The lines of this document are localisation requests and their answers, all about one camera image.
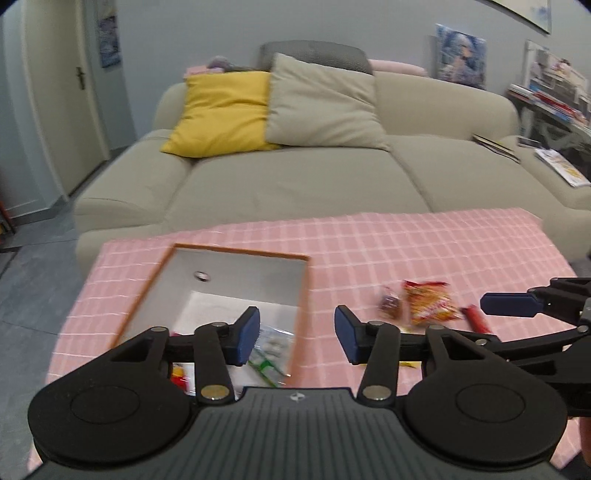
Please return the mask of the book on sofa arm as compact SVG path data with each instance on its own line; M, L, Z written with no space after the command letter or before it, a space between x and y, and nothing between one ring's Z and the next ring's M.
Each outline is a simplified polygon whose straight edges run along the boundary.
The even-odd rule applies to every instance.
M503 145L497 141L491 140L487 137L473 134L472 141L477 145L486 148L496 155L503 156L514 161L517 164L521 163L520 158L515 154L514 150L506 145Z

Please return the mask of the magazine on sofa arm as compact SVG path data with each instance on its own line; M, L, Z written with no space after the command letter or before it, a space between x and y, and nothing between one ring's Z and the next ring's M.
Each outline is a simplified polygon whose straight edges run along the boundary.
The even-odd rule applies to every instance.
M562 154L553 149L536 149L535 155L556 174L558 174L570 187L588 187L590 181Z

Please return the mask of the person's left hand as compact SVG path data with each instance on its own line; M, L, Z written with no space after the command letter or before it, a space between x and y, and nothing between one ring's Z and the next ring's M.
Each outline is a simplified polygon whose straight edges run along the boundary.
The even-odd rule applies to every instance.
M591 466L591 418L581 417L579 419L579 435L581 454L588 466Z

